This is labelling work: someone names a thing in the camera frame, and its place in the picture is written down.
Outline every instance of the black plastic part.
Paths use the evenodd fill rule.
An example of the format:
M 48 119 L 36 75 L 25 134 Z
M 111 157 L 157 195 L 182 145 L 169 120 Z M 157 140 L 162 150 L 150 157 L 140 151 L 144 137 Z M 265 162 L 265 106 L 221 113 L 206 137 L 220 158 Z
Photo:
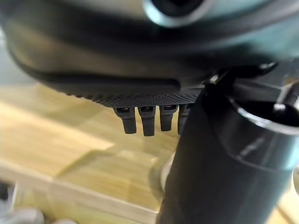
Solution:
M 178 111 L 178 134 L 181 134 L 193 104 L 181 104 Z
M 277 66 L 278 63 L 272 62 L 260 65 L 234 67 L 230 69 L 229 75 L 241 78 L 255 78 L 272 72 Z
M 299 82 L 295 82 L 288 89 L 286 96 L 283 99 L 283 104 L 294 105 L 299 99 Z
M 190 111 L 159 224 L 264 224 L 296 166 L 298 136 L 258 127 L 214 96 L 204 91 Z
M 154 136 L 156 107 L 155 106 L 139 107 L 138 111 L 141 116 L 144 136 Z
M 6 201 L 8 199 L 9 185 L 4 182 L 0 182 L 0 200 Z
M 204 0 L 152 0 L 163 14 L 173 17 L 188 15 L 197 9 Z
M 50 39 L 94 52 L 135 59 L 194 56 L 197 64 L 212 68 L 270 63 L 299 56 L 296 0 L 272 0 L 267 4 L 260 1 L 249 11 L 240 10 L 233 16 L 218 16 L 174 30 L 158 27 L 138 11 L 128 11 L 127 16 L 117 14 L 120 10 L 116 6 L 112 6 L 116 10 L 110 14 L 87 10 L 71 1 L 20 0 L 18 7 L 10 10 L 14 13 L 6 13 L 10 1 L 0 1 L 0 11 L 5 13 L 2 25 L 9 39 L 16 36 L 26 39 L 19 28 L 30 28 Z M 277 46 L 285 36 L 288 40 Z
M 281 90 L 279 85 L 240 79 L 235 82 L 231 95 L 238 100 L 276 101 Z
M 181 89 L 171 79 L 123 78 L 88 73 L 44 73 L 15 62 L 31 77 L 68 95 L 112 108 L 193 103 L 201 89 Z
M 161 131 L 171 130 L 171 121 L 173 114 L 177 111 L 178 105 L 159 106 Z
M 125 133 L 136 133 L 135 108 L 114 108 L 114 111 L 116 115 L 121 118 Z

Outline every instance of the wooden table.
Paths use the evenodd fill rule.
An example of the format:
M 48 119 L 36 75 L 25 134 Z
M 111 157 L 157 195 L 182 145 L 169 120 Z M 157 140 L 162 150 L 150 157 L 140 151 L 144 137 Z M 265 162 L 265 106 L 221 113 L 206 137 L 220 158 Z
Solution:
M 124 134 L 112 109 L 66 96 L 20 72 L 0 49 L 0 178 L 18 182 L 17 204 L 84 223 L 155 222 L 161 167 L 178 142 Z M 287 223 L 275 211 L 270 224 Z

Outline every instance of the dotted texture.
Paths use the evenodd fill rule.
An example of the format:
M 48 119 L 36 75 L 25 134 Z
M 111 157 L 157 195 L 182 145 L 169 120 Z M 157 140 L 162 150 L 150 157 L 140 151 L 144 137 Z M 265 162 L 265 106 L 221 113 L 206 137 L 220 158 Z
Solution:
M 157 106 L 157 105 L 179 105 L 194 103 L 198 97 L 200 90 L 186 90 L 171 94 L 130 94 L 130 95 L 86 95 L 77 96 L 86 98 L 107 107 L 141 107 L 141 106 Z

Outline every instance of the wooden surface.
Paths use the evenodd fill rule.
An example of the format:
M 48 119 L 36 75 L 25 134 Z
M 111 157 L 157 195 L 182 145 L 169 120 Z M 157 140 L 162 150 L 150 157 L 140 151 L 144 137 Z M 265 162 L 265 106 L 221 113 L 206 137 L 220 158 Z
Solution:
M 132 220 L 113 216 L 80 203 L 63 201 L 43 192 L 22 190 L 16 200 L 16 207 L 33 206 L 40 208 L 50 220 L 68 217 L 80 224 L 139 224 Z M 292 224 L 287 222 L 278 210 L 273 211 L 267 224 Z
M 295 181 L 296 186 L 299 186 L 298 180 Z M 294 224 L 299 224 L 299 195 L 294 186 L 294 180 L 290 181 L 286 193 L 281 197 L 279 202 L 281 213 L 292 221 Z
M 137 116 L 138 133 L 125 135 L 112 109 L 36 84 L 2 49 L 0 68 L 0 178 L 48 198 L 154 223 L 160 170 L 178 142 L 177 115 L 171 132 L 161 132 L 156 120 L 155 137 L 143 137 Z M 275 213 L 270 223 L 284 222 Z

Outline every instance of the blurred object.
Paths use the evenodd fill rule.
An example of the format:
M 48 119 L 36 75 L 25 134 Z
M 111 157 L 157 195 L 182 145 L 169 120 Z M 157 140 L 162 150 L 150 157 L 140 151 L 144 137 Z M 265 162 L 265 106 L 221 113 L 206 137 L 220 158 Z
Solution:
M 297 167 L 295 170 L 294 170 L 294 173 L 293 173 L 293 181 L 294 181 L 294 187 L 295 187 L 295 190 L 299 196 L 299 167 Z
M 4 32 L 2 28 L 0 27 L 0 40 L 4 39 Z
M 0 215 L 1 224 L 44 224 L 44 217 L 39 209 L 22 208 Z
M 297 107 L 299 102 L 299 81 L 293 82 L 283 87 L 277 103 L 288 104 Z
M 0 200 L 6 201 L 8 199 L 8 187 L 8 184 L 0 182 Z
M 77 223 L 70 219 L 59 219 L 53 222 L 52 224 L 77 224 Z
M 172 162 L 173 162 L 174 155 L 175 155 L 175 154 L 172 154 L 172 155 L 171 155 L 171 157 L 170 157 L 169 160 L 165 163 L 165 165 L 163 166 L 162 171 L 161 171 L 160 184 L 161 184 L 161 187 L 162 187 L 163 191 L 164 191 L 164 189 L 165 189 L 166 179 L 167 179 L 167 176 L 168 176 L 168 174 L 169 174 L 170 168 L 171 168 L 171 166 L 172 166 Z
M 178 134 L 181 134 L 193 104 L 181 104 L 178 111 Z

